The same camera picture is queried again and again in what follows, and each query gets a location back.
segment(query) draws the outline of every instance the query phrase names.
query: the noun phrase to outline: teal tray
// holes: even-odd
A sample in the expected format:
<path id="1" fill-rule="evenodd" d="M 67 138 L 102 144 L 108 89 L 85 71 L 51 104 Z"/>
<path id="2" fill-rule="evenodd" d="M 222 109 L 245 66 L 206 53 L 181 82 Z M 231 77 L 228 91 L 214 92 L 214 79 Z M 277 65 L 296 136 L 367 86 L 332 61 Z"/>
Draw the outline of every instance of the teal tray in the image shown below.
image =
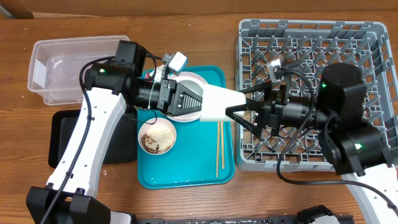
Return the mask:
<path id="1" fill-rule="evenodd" d="M 187 67 L 185 72 L 202 76 L 209 84 L 225 87 L 223 71 L 216 66 Z M 157 113 L 160 118 L 167 118 Z M 154 118 L 151 111 L 138 111 L 139 120 Z M 199 122 L 179 123 L 170 120 L 177 130 L 177 139 L 171 150 L 163 155 L 146 153 L 137 144 L 138 180 L 148 189 L 187 187 L 208 184 L 224 184 L 233 177 L 235 164 L 233 158 L 231 124 L 224 122 L 224 162 L 216 178 L 217 123 Z M 137 124 L 137 133 L 142 123 Z"/>

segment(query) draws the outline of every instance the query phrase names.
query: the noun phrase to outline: clear plastic bin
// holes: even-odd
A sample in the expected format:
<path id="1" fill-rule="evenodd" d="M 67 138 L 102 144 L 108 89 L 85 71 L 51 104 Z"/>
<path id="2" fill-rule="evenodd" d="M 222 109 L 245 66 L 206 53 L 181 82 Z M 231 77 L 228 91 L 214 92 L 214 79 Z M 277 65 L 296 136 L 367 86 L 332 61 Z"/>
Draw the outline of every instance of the clear plastic bin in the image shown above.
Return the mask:
<path id="1" fill-rule="evenodd" d="M 46 105 L 81 103 L 79 72 L 86 63 L 113 56 L 125 35 L 41 40 L 30 58 L 27 88 Z"/>

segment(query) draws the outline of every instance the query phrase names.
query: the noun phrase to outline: wooden chopstick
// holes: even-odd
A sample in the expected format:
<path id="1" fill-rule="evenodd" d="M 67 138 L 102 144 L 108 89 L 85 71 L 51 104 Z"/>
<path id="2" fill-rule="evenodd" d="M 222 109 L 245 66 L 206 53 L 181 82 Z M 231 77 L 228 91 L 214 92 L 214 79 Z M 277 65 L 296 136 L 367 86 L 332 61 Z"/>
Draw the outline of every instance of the wooden chopstick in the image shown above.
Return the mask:
<path id="1" fill-rule="evenodd" d="M 224 169 L 224 122 L 221 122 L 221 166 Z"/>
<path id="2" fill-rule="evenodd" d="M 218 178 L 218 166 L 220 159 L 220 122 L 217 123 L 217 157 L 216 157 L 216 178 Z"/>

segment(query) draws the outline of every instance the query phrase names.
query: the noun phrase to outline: wood tabletop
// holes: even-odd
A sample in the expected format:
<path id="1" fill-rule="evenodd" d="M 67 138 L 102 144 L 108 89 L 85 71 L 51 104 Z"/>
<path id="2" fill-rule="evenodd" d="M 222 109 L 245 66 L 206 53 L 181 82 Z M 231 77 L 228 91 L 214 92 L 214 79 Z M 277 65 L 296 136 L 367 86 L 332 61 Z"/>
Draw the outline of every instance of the wood tabletop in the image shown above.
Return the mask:
<path id="1" fill-rule="evenodd" d="M 30 186 L 44 187 L 53 169 L 47 164 L 52 116 L 79 105 L 47 106 L 27 89 L 27 71 L 38 40 L 127 35 L 154 55 L 181 51 L 189 65 L 216 65 L 234 89 L 234 43 L 242 19 L 379 21 L 387 26 L 398 58 L 397 11 L 140 16 L 0 21 L 0 223 L 33 223 L 25 205 Z M 339 179 L 332 172 L 296 172 L 291 179 Z M 137 163 L 103 166 L 98 200 L 112 210 L 139 218 L 238 218 L 295 214 L 324 204 L 335 214 L 364 223 L 345 186 L 296 186 L 271 172 L 236 169 L 224 185 L 148 190 L 137 179 Z"/>

